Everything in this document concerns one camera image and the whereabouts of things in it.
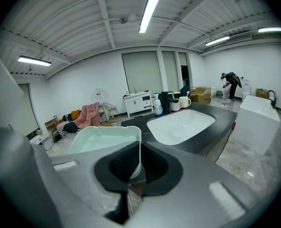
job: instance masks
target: soap dispenser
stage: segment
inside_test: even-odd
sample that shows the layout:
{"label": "soap dispenser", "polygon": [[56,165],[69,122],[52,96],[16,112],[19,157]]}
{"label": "soap dispenser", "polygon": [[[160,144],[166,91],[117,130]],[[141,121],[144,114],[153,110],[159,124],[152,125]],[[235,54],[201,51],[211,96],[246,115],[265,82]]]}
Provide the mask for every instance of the soap dispenser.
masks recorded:
{"label": "soap dispenser", "polygon": [[163,107],[161,106],[160,100],[159,100],[159,94],[154,94],[155,101],[154,101],[154,112],[156,116],[160,116],[163,114]]}

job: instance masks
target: sink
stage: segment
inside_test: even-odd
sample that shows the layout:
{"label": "sink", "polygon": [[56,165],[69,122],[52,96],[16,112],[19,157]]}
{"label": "sink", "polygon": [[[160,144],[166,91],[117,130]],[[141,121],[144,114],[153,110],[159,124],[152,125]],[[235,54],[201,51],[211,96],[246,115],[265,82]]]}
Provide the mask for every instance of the sink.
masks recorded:
{"label": "sink", "polygon": [[176,145],[205,130],[215,118],[195,110],[182,110],[152,119],[147,126],[157,141],[165,145]]}

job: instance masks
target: white mug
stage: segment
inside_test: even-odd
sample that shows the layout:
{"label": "white mug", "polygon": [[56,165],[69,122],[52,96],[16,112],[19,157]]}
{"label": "white mug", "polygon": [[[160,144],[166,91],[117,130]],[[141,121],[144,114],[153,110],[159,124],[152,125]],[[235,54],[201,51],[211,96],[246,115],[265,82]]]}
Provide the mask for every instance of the white mug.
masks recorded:
{"label": "white mug", "polygon": [[171,111],[177,112],[177,111],[180,110],[180,108],[182,108],[182,107],[180,106],[179,101],[176,102],[176,103],[175,103],[175,102],[170,102],[170,110],[171,110]]}
{"label": "white mug", "polygon": [[191,100],[187,96],[181,96],[179,98],[179,103],[180,103],[180,107],[187,108],[188,106],[190,106]]}

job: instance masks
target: box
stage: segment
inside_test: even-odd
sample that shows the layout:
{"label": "box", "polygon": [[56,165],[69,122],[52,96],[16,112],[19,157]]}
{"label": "box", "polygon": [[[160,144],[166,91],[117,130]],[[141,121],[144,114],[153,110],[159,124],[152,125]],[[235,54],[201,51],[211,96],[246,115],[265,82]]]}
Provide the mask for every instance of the box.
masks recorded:
{"label": "box", "polygon": [[267,90],[265,90],[265,89],[256,89],[255,96],[269,100]]}
{"label": "box", "polygon": [[191,102],[198,102],[201,104],[208,104],[211,101],[211,88],[210,87],[198,87],[191,89],[190,91]]}

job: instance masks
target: pillow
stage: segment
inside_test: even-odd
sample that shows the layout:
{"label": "pillow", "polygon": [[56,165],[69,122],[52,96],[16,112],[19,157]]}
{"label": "pillow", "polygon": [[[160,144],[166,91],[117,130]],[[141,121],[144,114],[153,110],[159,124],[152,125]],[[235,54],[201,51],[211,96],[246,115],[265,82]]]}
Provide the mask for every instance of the pillow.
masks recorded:
{"label": "pillow", "polygon": [[71,112],[72,121],[74,121],[75,119],[77,119],[79,117],[79,113],[80,113],[79,109]]}

